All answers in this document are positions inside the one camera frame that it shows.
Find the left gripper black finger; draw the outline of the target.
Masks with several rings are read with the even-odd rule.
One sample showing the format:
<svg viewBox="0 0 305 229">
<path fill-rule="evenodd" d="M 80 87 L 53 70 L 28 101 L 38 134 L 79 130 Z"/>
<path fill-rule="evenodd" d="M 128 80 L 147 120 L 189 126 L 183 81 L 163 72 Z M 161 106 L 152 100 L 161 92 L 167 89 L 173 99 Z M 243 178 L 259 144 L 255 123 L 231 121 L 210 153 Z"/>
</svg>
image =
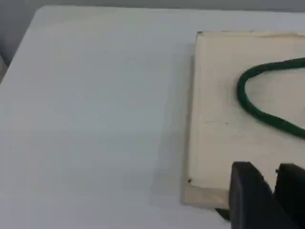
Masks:
<svg viewBox="0 0 305 229">
<path fill-rule="evenodd" d="M 229 188 L 233 229 L 296 229 L 260 171 L 250 162 L 234 162 Z"/>
<path fill-rule="evenodd" d="M 274 189 L 276 200 L 299 228 L 305 227 L 305 170 L 295 164 L 280 164 Z"/>
</svg>

